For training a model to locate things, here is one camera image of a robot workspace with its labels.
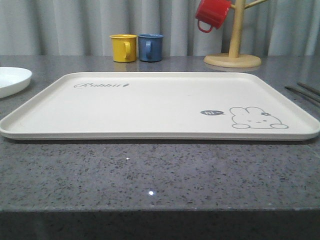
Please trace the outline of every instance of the mug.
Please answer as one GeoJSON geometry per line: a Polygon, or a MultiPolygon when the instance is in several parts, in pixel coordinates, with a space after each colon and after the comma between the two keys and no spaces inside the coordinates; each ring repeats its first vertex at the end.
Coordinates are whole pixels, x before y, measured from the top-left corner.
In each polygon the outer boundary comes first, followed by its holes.
{"type": "Polygon", "coordinates": [[[210,33],[213,27],[216,29],[220,28],[228,15],[230,6],[231,1],[229,0],[201,0],[195,13],[200,31],[210,33]],[[201,28],[200,21],[211,25],[210,29],[204,30],[201,28]]]}
{"type": "Polygon", "coordinates": [[[137,60],[137,35],[116,34],[112,41],[113,61],[128,63],[137,60]]]}
{"type": "Polygon", "coordinates": [[[144,62],[158,62],[162,60],[161,34],[139,34],[139,59],[144,62]]]}

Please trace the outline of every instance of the white plate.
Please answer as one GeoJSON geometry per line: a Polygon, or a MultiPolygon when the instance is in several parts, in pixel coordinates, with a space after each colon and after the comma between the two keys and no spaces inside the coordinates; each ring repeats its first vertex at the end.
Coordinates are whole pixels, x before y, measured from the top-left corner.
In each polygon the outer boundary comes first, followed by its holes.
{"type": "Polygon", "coordinates": [[[314,117],[246,73],[82,72],[0,121],[17,140],[306,140],[314,117]]]}
{"type": "Polygon", "coordinates": [[[20,67],[0,67],[0,99],[25,89],[32,72],[20,67]]]}

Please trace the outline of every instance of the curtain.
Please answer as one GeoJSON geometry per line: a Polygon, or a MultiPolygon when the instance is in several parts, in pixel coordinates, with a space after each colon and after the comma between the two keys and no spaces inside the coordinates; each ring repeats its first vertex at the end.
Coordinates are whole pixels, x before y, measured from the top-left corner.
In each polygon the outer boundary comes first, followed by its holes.
{"type": "MultiPolygon", "coordinates": [[[[203,33],[195,19],[199,3],[0,0],[0,55],[111,56],[110,35],[141,33],[163,34],[164,56],[228,52],[234,11],[222,27],[203,33]]],[[[319,13],[320,0],[269,0],[248,8],[240,52],[260,57],[319,55],[319,13]]]]}

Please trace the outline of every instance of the countertop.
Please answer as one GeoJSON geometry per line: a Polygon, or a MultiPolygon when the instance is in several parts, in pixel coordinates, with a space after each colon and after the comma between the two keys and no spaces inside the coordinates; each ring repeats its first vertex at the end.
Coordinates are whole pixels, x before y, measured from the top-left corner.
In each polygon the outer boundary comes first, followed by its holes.
{"type": "MultiPolygon", "coordinates": [[[[320,57],[270,56],[256,68],[208,65],[202,56],[113,62],[105,56],[0,56],[0,67],[33,72],[0,99],[0,119],[63,75],[76,72],[245,72],[320,120],[315,102],[284,88],[320,88],[320,57]]],[[[53,140],[0,136],[0,211],[320,210],[320,139],[53,140]]]]}

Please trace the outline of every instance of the wooden mug stand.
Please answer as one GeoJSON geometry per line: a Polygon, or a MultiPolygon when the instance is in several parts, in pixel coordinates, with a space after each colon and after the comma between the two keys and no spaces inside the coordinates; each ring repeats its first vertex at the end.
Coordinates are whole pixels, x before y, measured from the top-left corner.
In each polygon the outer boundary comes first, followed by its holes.
{"type": "Polygon", "coordinates": [[[231,34],[229,53],[207,55],[204,62],[210,65],[227,68],[251,68],[261,65],[261,59],[249,54],[240,54],[241,36],[244,22],[245,9],[251,8],[267,0],[256,0],[246,5],[246,0],[235,0],[233,28],[231,34]]]}

